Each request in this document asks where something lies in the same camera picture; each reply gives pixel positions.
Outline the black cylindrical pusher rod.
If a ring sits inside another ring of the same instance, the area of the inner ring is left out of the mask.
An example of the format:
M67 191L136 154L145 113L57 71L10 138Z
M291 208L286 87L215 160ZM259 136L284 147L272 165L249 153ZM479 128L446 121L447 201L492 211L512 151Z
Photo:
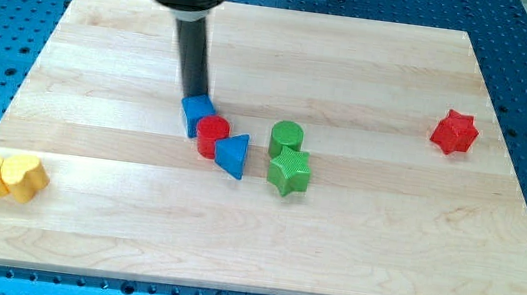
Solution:
M176 20L183 96L209 94L206 19Z

